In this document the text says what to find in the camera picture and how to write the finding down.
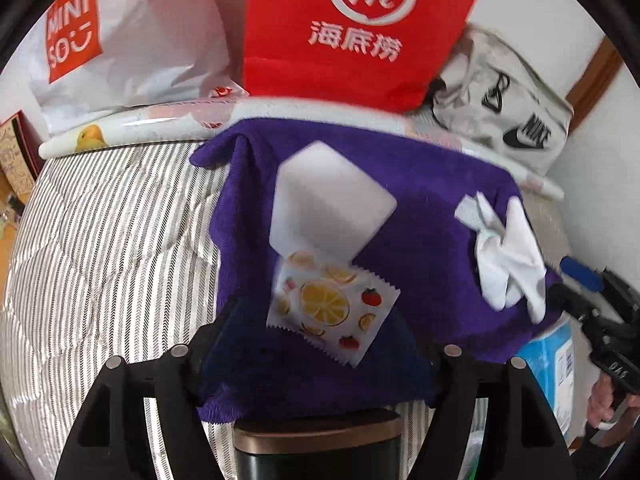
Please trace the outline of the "person's right hand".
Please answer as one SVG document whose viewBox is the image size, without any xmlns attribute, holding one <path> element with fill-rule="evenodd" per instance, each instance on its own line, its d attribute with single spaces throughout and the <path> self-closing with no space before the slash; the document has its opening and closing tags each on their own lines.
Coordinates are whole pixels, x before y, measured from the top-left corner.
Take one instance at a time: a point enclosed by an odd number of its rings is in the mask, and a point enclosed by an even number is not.
<svg viewBox="0 0 640 480">
<path fill-rule="evenodd" d="M 627 411 L 620 421 L 629 420 L 635 422 L 639 417 L 639 397 L 627 396 Z M 614 387 L 610 376 L 600 374 L 593 384 L 587 404 L 587 422 L 591 427 L 597 427 L 601 422 L 608 422 L 614 415 L 613 408 Z"/>
</svg>

